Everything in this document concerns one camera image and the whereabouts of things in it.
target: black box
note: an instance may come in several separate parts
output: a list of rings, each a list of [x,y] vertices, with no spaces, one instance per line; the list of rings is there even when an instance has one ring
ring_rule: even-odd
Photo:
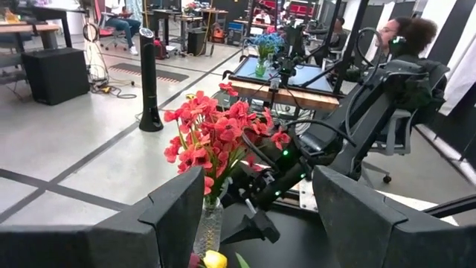
[[[207,32],[201,28],[189,30],[187,54],[193,54],[193,56],[204,55],[205,52],[207,52],[207,43],[205,40],[206,35]]]
[[[88,93],[90,85],[84,52],[74,48],[22,54],[33,99],[57,105]]]

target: floor mat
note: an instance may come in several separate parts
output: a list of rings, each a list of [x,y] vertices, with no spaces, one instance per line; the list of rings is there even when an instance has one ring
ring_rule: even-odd
[[[133,64],[119,63],[112,67],[109,67],[109,69],[113,71],[120,71],[126,74],[141,76],[141,67],[135,66]],[[171,71],[155,70],[155,73],[157,75],[157,80],[168,83],[180,83],[181,81],[189,77],[188,75],[177,74]]]

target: chair wheel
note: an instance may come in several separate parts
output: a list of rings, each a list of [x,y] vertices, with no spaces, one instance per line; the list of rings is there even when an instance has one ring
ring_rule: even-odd
[[[392,177],[387,175],[387,176],[384,177],[383,181],[385,183],[390,183],[392,181]]]

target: concrete floor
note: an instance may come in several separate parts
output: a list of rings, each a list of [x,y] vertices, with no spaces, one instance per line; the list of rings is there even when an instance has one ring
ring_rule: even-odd
[[[74,47],[84,48],[80,37],[74,36],[73,41]],[[27,44],[27,48],[40,45]],[[239,58],[237,48],[218,47],[212,57],[157,62],[158,69],[189,76],[177,84],[158,82],[160,108],[176,109],[185,94],[198,89],[207,95],[218,90],[221,73],[233,70]],[[140,65],[139,57],[120,49],[103,55],[108,66]],[[110,76],[122,83],[135,81],[136,87],[121,88],[137,97],[126,100],[90,93],[58,106],[45,106],[29,97],[30,89],[23,82],[16,87],[22,100],[0,86],[0,224],[94,225],[176,175],[176,166],[163,157],[176,126],[165,124],[159,133],[141,132],[137,128],[142,108],[140,77],[114,71]],[[475,192],[418,132],[413,132],[410,155],[371,154],[367,160],[389,170],[393,177],[386,185],[381,174],[372,173],[378,190],[434,203]],[[476,214],[455,219],[460,225],[476,223]]]

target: white sneaker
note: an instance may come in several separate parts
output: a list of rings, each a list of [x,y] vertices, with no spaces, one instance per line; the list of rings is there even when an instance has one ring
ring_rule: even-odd
[[[131,48],[129,48],[129,53],[134,56],[139,55],[139,52],[137,52],[137,49],[135,49],[134,45]]]

